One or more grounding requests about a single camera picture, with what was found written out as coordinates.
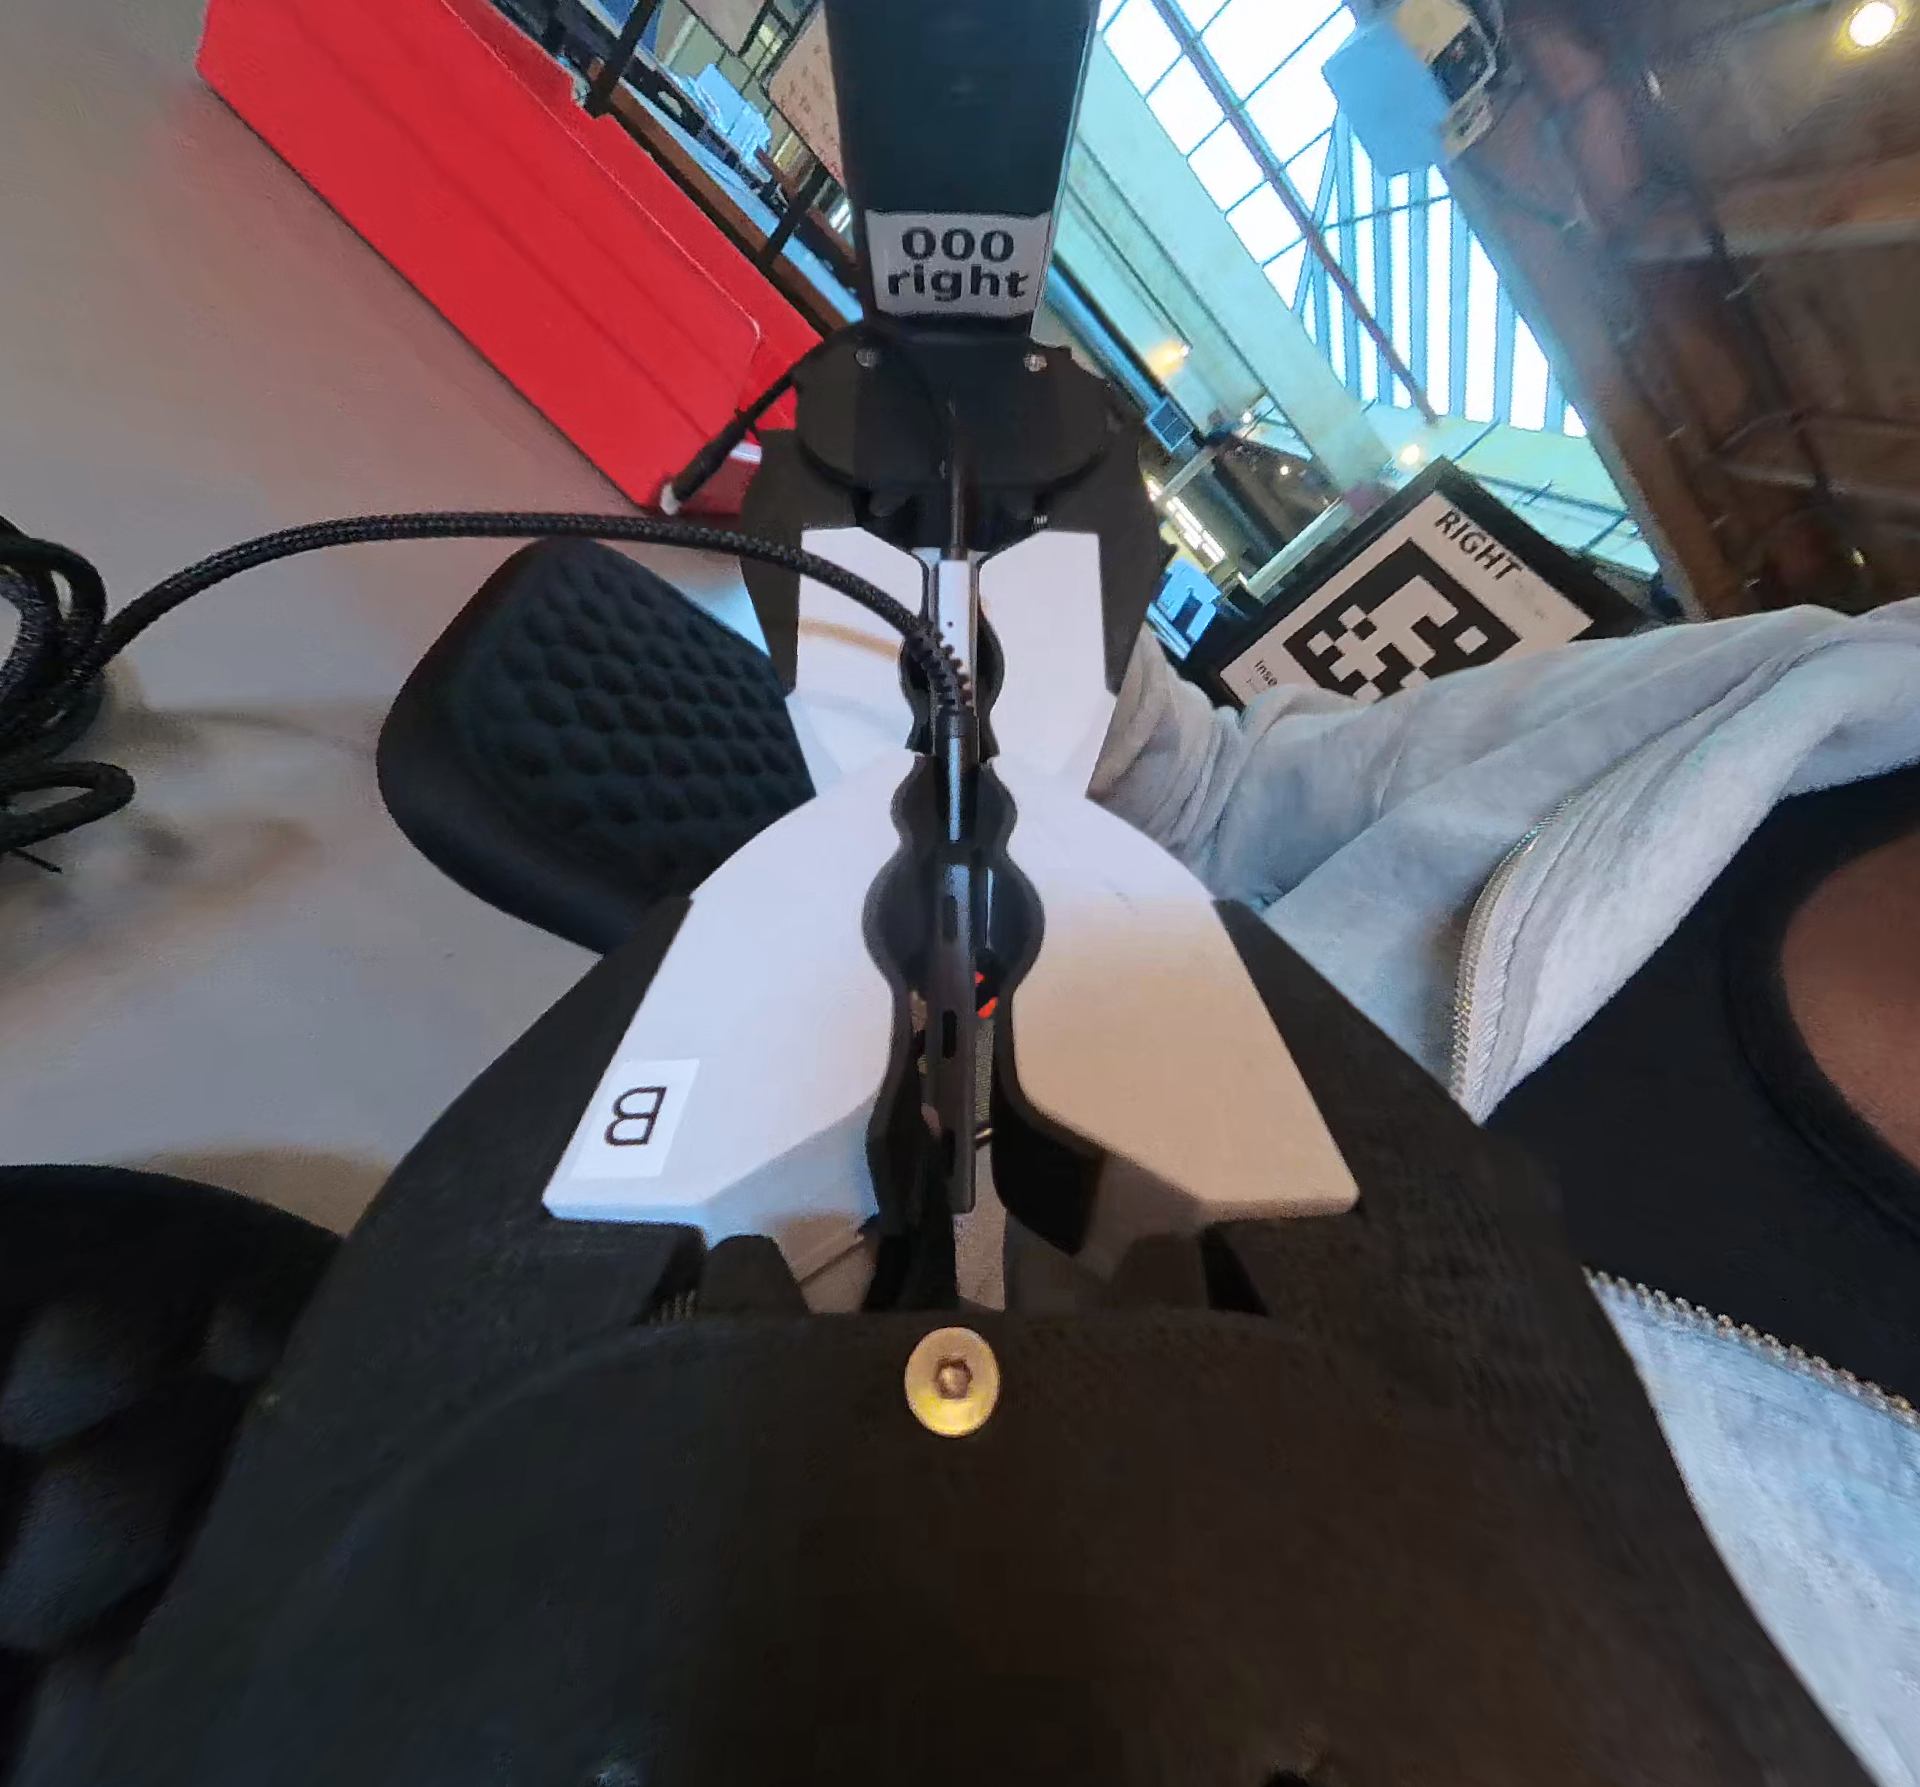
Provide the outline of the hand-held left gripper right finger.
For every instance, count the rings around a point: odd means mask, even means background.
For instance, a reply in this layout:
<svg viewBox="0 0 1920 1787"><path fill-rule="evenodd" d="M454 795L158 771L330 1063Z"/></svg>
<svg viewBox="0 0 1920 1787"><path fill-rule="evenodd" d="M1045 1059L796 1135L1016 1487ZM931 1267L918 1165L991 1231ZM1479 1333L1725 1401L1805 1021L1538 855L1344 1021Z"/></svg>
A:
<svg viewBox="0 0 1920 1787"><path fill-rule="evenodd" d="M1007 1217L1101 1279L1143 1241L1332 1219L1332 1127L1188 867L1073 781L998 761L1005 945L991 1171Z"/></svg>

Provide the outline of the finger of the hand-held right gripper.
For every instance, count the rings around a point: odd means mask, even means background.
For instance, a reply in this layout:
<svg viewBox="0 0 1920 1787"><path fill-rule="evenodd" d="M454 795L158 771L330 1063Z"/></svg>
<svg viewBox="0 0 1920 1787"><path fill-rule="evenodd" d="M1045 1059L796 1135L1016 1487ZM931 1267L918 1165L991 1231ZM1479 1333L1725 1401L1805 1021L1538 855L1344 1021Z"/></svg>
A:
<svg viewBox="0 0 1920 1787"><path fill-rule="evenodd" d="M804 551L841 565L921 615L926 571L866 529L808 529ZM902 689L902 641L870 607L802 577L796 611L792 727L816 793L826 793L876 759L905 753L914 711Z"/></svg>
<svg viewBox="0 0 1920 1787"><path fill-rule="evenodd" d="M1087 797L1119 693L1108 685L1101 539L1039 531L976 569L1001 679L989 711L1010 773Z"/></svg>

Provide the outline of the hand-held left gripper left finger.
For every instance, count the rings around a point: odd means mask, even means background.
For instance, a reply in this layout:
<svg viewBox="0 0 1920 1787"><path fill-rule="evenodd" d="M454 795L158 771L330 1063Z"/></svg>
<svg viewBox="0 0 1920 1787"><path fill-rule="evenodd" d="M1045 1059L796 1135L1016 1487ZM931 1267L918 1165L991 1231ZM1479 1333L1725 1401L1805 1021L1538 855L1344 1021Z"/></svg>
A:
<svg viewBox="0 0 1920 1787"><path fill-rule="evenodd" d="M864 911L911 771L869 763L695 891L543 1191L555 1219L762 1235L807 1283L853 1253L897 1023Z"/></svg>

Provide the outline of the person's right forearm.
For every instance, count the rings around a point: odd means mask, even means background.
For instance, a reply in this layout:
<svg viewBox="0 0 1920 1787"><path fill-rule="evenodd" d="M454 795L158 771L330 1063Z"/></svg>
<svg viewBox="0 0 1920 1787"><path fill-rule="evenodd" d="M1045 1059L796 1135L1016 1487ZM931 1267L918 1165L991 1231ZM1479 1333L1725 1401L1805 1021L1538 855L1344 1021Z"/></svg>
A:
<svg viewBox="0 0 1920 1787"><path fill-rule="evenodd" d="M1236 709L1143 627L1088 791L1213 895L1271 909L1485 755L1518 681L1487 665L1373 705L1293 689Z"/></svg>

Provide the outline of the small handwritten whiteboard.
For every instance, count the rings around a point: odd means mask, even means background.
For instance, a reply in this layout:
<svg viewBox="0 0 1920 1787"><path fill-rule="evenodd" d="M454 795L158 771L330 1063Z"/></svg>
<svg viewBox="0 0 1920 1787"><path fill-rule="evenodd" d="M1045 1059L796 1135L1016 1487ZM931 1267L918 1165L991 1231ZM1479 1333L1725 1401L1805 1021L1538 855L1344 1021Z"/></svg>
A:
<svg viewBox="0 0 1920 1787"><path fill-rule="evenodd" d="M767 94L772 110L804 144L813 160L826 168L828 178L844 186L841 110L835 90L835 62L828 36L826 4L816 2L780 54Z"/></svg>

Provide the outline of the black honeycomb mesh pad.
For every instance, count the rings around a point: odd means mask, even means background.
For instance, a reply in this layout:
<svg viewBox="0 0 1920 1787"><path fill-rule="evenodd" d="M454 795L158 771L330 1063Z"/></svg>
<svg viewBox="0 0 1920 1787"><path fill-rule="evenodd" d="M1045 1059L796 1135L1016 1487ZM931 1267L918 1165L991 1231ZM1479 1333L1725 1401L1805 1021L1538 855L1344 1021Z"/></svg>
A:
<svg viewBox="0 0 1920 1787"><path fill-rule="evenodd" d="M386 813L445 877L593 953L815 797L767 653L634 557L516 551L400 687Z"/></svg>

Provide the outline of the glass skylight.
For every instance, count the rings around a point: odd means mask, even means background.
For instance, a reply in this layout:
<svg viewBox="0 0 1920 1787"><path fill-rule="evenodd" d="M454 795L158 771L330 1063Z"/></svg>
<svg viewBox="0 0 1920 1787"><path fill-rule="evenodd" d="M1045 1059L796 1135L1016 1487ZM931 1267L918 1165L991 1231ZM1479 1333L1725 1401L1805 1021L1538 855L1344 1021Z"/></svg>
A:
<svg viewBox="0 0 1920 1787"><path fill-rule="evenodd" d="M1442 164L1391 170L1330 68L1346 0L1102 0L1099 36L1198 186L1365 403L1586 439Z"/></svg>

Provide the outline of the red plastic bin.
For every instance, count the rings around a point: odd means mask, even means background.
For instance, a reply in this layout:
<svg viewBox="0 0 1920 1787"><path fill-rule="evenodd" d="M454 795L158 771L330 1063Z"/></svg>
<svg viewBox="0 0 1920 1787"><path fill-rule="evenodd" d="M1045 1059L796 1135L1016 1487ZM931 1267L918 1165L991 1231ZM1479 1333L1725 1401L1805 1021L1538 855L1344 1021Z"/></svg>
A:
<svg viewBox="0 0 1920 1787"><path fill-rule="evenodd" d="M206 0L199 74L636 503L822 339L484 0Z"/></svg>

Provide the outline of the person's black shirt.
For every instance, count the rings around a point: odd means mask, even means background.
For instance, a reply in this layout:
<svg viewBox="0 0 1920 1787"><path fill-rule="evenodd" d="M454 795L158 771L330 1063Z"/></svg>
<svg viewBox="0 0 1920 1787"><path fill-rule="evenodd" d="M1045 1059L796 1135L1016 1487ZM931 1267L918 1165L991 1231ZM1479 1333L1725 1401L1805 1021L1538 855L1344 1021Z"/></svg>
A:
<svg viewBox="0 0 1920 1787"><path fill-rule="evenodd" d="M1489 1127L1592 1271L1919 1389L1919 771L1779 803Z"/></svg>

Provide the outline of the person in grey hoodie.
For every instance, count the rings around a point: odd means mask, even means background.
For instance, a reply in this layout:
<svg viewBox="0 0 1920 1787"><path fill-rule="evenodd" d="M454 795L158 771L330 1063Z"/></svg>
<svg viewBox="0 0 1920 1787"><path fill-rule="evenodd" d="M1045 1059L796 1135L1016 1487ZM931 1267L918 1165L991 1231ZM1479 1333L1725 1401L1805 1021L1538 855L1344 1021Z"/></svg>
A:
<svg viewBox="0 0 1920 1787"><path fill-rule="evenodd" d="M1485 1127L1779 803L1917 769L1917 601L1497 667L1489 751L1273 911ZM1871 1777L1917 1783L1917 1405L1586 1271L1752 1609Z"/></svg>

